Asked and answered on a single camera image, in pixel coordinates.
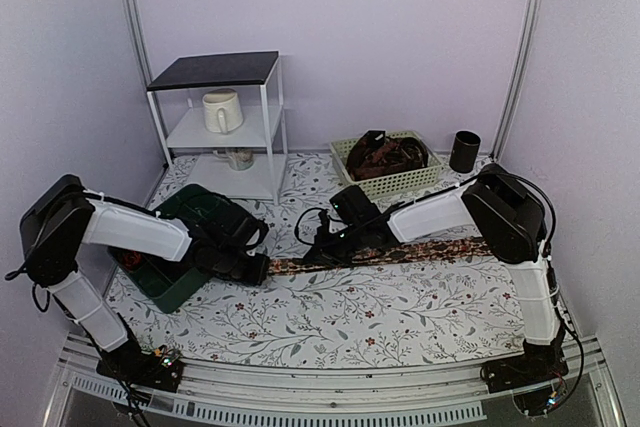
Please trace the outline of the aluminium frame post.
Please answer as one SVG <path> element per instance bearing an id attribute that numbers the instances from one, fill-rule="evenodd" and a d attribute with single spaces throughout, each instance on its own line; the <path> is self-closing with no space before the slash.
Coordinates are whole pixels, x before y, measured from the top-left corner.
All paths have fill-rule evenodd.
<path id="1" fill-rule="evenodd" d="M 141 17 L 137 0 L 122 0 L 125 20 L 127 22 L 134 55 L 137 61 L 138 70 L 141 75 L 142 85 L 147 98 L 147 103 L 154 122 L 159 144 L 164 156 L 166 168 L 173 169 L 173 159 L 166 143 L 166 126 L 159 109 L 156 95 L 149 91 L 147 87 L 153 80 L 144 33 L 141 23 Z"/>
<path id="2" fill-rule="evenodd" d="M 542 0 L 526 0 L 515 63 L 510 77 L 498 129 L 490 153 L 490 157 L 495 161 L 500 161 L 506 151 L 509 134 L 515 120 L 521 90 L 524 85 L 526 69 L 528 66 L 541 4 Z"/>

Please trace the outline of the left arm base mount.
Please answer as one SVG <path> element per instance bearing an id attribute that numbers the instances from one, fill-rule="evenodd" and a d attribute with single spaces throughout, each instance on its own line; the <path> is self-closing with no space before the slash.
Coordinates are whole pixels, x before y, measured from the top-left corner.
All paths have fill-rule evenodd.
<path id="1" fill-rule="evenodd" d="M 176 393 L 182 379 L 184 363 L 177 349 L 165 345 L 153 351 L 143 351 L 131 345 L 122 345 L 112 352 L 98 350 L 98 374 L 136 385 Z"/>

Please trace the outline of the dark green plastic bin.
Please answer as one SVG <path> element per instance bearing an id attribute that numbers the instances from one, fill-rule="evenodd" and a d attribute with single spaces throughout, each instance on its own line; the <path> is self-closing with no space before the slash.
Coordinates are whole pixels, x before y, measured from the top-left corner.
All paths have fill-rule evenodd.
<path id="1" fill-rule="evenodd" d="M 198 184 L 189 184 L 161 202 L 156 209 L 170 217 L 196 223 L 218 221 L 222 209 L 232 201 L 218 193 L 210 192 Z M 143 261 L 135 271 L 127 271 L 120 263 L 127 249 L 108 247 L 107 252 L 122 272 L 140 292 L 162 312 L 175 312 L 212 275 L 193 266 L 187 257 L 179 262 L 170 262 L 161 257 L 140 253 Z"/>

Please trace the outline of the pale green perforated basket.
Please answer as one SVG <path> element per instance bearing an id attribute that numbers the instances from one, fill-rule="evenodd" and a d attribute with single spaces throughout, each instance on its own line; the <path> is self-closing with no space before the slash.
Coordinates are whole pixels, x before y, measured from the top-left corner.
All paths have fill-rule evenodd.
<path id="1" fill-rule="evenodd" d="M 434 185 L 444 168 L 414 131 L 372 130 L 330 143 L 341 183 L 358 186 L 371 199 Z"/>

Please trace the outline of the left aluminium frame post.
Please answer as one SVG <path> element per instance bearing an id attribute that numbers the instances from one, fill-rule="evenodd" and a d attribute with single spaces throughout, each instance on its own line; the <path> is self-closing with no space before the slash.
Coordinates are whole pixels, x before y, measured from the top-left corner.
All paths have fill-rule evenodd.
<path id="1" fill-rule="evenodd" d="M 144 33 L 141 23 L 141 17 L 137 0 L 122 0 L 125 20 L 127 22 L 134 55 L 137 61 L 138 70 L 141 75 L 142 85 L 147 98 L 147 103 L 154 122 L 159 144 L 164 156 L 166 168 L 173 169 L 173 159 L 166 143 L 166 126 L 159 109 L 156 95 L 149 91 L 147 87 L 153 80 Z"/>

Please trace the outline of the cream floral patterned tie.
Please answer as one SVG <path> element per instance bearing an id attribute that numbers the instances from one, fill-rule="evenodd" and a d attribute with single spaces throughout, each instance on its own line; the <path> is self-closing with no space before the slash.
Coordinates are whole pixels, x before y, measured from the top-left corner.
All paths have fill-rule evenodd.
<path id="1" fill-rule="evenodd" d="M 453 263 L 457 259 L 474 256 L 493 256 L 489 246 L 481 237 L 430 240 L 404 244 L 386 250 L 369 249 L 358 253 L 349 261 L 321 259 L 307 262 L 301 258 L 276 258 L 270 261 L 267 275 L 286 276 L 341 268 L 406 264 L 432 260 Z"/>

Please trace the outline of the right aluminium frame post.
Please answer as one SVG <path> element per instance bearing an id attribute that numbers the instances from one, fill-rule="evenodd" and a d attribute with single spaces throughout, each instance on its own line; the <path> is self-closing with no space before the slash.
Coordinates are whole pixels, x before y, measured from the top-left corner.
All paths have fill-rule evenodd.
<path id="1" fill-rule="evenodd" d="M 526 69 L 528 66 L 541 4 L 542 0 L 526 0 L 515 63 L 510 77 L 498 129 L 490 153 L 490 157 L 495 161 L 500 161 L 506 151 L 509 134 L 515 120 L 521 90 L 524 85 Z"/>

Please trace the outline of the dark brown rolled ties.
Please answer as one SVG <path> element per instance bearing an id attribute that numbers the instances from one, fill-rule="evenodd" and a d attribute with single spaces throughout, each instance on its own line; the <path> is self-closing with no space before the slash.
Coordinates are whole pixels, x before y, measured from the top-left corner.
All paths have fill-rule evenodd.
<path id="1" fill-rule="evenodd" d="M 353 181 L 364 181 L 423 169 L 428 160 L 428 150 L 421 140 L 369 130 L 351 148 L 346 171 Z"/>

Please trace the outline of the aluminium front rail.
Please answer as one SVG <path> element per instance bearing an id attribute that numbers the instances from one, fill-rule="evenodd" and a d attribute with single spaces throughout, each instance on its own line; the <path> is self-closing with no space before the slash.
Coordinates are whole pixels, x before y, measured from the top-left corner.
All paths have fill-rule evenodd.
<path id="1" fill-rule="evenodd" d="M 492 392 L 483 360 L 398 368 L 343 370 L 241 366 L 187 360 L 175 392 L 134 387 L 101 376 L 82 336 L 67 337 L 54 369 L 44 425 L 61 426 L 95 401 L 113 407 L 119 425 L 157 426 L 161 417 L 211 426 L 629 426 L 604 352 L 594 336 L 563 345 L 569 373 L 564 403 L 539 417 L 531 404 L 558 386 L 547 381 Z M 132 418 L 129 398 L 143 418 Z"/>

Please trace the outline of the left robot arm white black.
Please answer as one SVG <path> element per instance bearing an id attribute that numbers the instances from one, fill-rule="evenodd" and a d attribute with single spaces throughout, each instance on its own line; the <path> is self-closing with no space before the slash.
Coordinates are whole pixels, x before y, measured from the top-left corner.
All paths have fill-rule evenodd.
<path id="1" fill-rule="evenodd" d="M 126 322 L 84 275 L 79 251 L 104 248 L 163 313 L 179 309 L 214 277 L 261 284 L 270 259 L 257 253 L 269 227 L 228 197 L 189 184 L 148 209 L 62 176 L 23 215 L 24 262 L 18 269 L 49 292 L 128 381 L 148 373 L 148 359 Z"/>

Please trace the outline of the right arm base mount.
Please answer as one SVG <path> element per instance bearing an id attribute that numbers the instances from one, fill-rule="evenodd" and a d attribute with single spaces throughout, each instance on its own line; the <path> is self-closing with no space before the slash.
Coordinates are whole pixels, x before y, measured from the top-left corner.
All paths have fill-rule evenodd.
<path id="1" fill-rule="evenodd" d="M 527 417 L 544 416 L 557 409 L 568 388 L 564 376 L 569 370 L 560 345 L 523 343 L 520 355 L 487 361 L 482 364 L 480 378 L 490 393 L 517 390 L 544 383 L 543 387 L 515 394 L 517 410 Z"/>

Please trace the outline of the red rolled tie in bin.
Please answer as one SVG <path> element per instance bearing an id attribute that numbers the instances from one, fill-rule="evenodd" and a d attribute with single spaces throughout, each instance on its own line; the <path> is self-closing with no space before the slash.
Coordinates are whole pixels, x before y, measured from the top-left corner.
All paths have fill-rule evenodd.
<path id="1" fill-rule="evenodd" d="M 126 251 L 122 254 L 120 263 L 127 271 L 135 271 L 142 261 L 143 257 L 139 252 Z"/>

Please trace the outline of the white shelf with black top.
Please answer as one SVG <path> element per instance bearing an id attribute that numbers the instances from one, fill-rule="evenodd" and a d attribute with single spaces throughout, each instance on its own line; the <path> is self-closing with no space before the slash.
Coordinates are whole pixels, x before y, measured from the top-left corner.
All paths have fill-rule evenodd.
<path id="1" fill-rule="evenodd" d="M 204 93 L 167 131 L 156 95 Z M 279 201 L 287 157 L 283 79 L 277 51 L 182 57 L 146 87 L 168 172 L 176 155 L 198 154 L 187 181 L 234 199 Z"/>

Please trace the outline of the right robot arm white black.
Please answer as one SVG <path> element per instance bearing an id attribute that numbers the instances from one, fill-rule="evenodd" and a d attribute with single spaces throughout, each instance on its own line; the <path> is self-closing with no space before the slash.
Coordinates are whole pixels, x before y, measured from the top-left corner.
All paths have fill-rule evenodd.
<path id="1" fill-rule="evenodd" d="M 556 364 L 549 347 L 561 338 L 556 312 L 557 285 L 549 272 L 553 227 L 545 224 L 551 205 L 536 185 L 496 163 L 459 184 L 380 210 L 357 186 L 330 200 L 339 219 L 320 210 L 320 225 L 302 261 L 346 266 L 361 252 L 408 244 L 454 227 L 474 226 L 490 253 L 510 272 L 533 347 L 517 362 L 517 374 L 537 383 Z"/>

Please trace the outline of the floral patterned table mat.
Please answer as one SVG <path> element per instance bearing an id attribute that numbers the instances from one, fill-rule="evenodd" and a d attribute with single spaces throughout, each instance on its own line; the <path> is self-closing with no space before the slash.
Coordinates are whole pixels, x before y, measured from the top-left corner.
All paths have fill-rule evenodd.
<path id="1" fill-rule="evenodd" d="M 454 260 L 212 280 L 165 314 L 124 274 L 106 295 L 145 347 L 187 358 L 293 368 L 382 368 L 515 355 L 524 326 L 505 267 Z"/>

